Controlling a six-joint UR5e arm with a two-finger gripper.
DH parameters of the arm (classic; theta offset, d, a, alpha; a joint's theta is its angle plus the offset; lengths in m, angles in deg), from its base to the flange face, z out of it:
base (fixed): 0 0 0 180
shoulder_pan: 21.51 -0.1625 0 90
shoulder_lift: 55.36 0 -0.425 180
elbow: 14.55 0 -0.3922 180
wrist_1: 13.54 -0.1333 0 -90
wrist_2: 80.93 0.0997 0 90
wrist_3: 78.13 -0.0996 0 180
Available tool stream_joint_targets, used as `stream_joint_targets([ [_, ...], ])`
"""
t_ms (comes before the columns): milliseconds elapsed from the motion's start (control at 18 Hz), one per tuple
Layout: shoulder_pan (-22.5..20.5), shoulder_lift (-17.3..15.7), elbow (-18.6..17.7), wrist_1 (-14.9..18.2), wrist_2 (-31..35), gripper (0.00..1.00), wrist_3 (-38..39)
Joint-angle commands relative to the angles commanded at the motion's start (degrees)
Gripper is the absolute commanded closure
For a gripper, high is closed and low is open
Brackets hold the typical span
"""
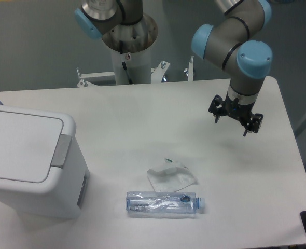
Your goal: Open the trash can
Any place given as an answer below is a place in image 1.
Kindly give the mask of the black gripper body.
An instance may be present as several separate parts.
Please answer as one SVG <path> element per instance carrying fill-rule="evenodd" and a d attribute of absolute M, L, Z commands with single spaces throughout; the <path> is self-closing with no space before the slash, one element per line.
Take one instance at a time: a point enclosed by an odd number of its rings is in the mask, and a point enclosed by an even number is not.
<path fill-rule="evenodd" d="M 234 91 L 228 92 L 225 100 L 221 96 L 215 96 L 215 121 L 220 117 L 228 116 L 239 122 L 249 122 L 255 116 L 252 108 L 255 103 L 255 95 L 240 95 Z"/>

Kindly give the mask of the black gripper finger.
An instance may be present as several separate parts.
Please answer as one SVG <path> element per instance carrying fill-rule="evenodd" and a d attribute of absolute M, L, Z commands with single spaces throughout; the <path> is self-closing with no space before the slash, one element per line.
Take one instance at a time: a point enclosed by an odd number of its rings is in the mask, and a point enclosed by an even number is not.
<path fill-rule="evenodd" d="M 251 114 L 249 120 L 246 123 L 243 136 L 246 137 L 248 133 L 258 133 L 261 123 L 263 121 L 263 114 Z"/>
<path fill-rule="evenodd" d="M 225 109 L 224 109 L 224 101 L 221 96 L 215 95 L 208 111 L 213 114 L 215 117 L 215 123 L 218 123 L 220 117 L 223 117 L 225 115 Z"/>

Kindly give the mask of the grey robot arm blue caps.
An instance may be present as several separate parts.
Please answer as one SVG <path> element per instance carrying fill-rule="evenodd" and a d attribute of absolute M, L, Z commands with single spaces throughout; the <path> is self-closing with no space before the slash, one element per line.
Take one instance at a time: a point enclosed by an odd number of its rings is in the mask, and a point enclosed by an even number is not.
<path fill-rule="evenodd" d="M 217 1 L 225 15 L 218 26 L 204 24 L 195 32 L 192 51 L 229 74 L 225 98 L 215 95 L 208 108 L 215 121 L 228 116 L 238 121 L 244 133 L 258 133 L 263 114 L 252 112 L 273 60 L 271 48 L 252 37 L 272 17 L 268 1 Z"/>

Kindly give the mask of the second grey robot arm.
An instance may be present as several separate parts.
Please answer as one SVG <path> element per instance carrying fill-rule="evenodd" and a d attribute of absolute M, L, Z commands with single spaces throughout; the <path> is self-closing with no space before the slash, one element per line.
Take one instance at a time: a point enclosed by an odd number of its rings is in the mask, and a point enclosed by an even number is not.
<path fill-rule="evenodd" d="M 100 39 L 118 25 L 132 26 L 143 17 L 142 1 L 81 1 L 75 20 L 91 39 Z"/>

